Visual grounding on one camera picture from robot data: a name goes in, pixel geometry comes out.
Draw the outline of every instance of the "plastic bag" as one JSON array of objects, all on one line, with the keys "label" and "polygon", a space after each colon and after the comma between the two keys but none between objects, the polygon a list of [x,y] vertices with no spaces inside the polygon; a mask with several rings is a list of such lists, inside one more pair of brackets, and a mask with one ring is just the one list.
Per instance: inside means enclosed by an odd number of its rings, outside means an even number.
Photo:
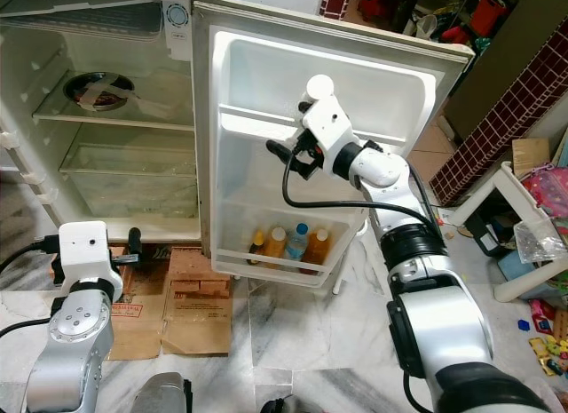
[{"label": "plastic bag", "polygon": [[513,227],[518,256],[524,264],[568,258],[568,218],[519,222]]}]

